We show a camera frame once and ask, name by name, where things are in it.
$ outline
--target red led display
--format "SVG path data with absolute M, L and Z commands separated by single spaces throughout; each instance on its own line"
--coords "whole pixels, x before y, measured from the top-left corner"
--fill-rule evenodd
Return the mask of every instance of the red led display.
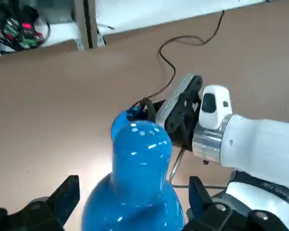
M 32 25 L 30 23 L 23 23 L 23 28 L 31 29 Z

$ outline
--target white plastic housing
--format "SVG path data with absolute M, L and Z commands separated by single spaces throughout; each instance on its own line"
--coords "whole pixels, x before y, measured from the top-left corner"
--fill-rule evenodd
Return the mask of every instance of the white plastic housing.
M 224 132 L 221 165 L 289 187 L 289 123 L 233 115 Z
M 199 124 L 203 128 L 218 129 L 224 117 L 228 114 L 232 114 L 229 91 L 223 86 L 209 85 L 203 90 L 203 99 L 206 93 L 210 93 L 215 96 L 216 110 L 214 113 L 204 112 L 202 110 L 204 101 L 202 101 L 199 113 Z
M 276 215 L 289 229 L 289 204 L 278 196 L 252 185 L 231 182 L 227 194 L 232 195 L 252 210 L 265 210 Z

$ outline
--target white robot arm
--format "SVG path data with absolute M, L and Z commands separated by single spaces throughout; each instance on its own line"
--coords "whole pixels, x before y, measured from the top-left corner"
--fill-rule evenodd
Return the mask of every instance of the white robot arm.
M 232 114 L 225 87 L 204 89 L 193 152 L 224 167 L 289 187 L 289 123 Z
M 230 182 L 226 193 L 275 214 L 289 229 L 289 123 L 234 115 L 229 91 L 211 85 L 203 92 L 192 146 L 196 156 L 264 180 L 261 187 Z

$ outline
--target vase body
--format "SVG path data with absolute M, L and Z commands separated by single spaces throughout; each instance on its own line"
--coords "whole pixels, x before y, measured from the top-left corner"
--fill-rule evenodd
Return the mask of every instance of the vase body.
M 184 215 L 166 181 L 172 144 L 166 131 L 134 121 L 113 138 L 112 172 L 92 191 L 83 231 L 180 231 Z

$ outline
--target brown table surface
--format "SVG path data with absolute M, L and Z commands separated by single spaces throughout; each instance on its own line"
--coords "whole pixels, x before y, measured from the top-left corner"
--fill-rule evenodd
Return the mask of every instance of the brown table surface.
M 211 35 L 220 14 L 145 29 L 94 51 L 0 58 L 0 206 L 15 212 L 79 174 L 81 201 L 66 224 L 80 230 L 84 203 L 111 171 L 110 126 L 135 100 L 172 75 L 157 56 L 177 35 Z M 173 43 L 164 50 L 177 77 L 203 76 L 229 88 L 235 113 L 289 121 L 289 0 L 228 11 L 216 38 L 203 47 Z M 178 149 L 174 148 L 173 164 Z M 225 185 L 230 169 L 186 153 L 175 183 L 190 175 Z M 178 190 L 184 211 L 187 191 Z

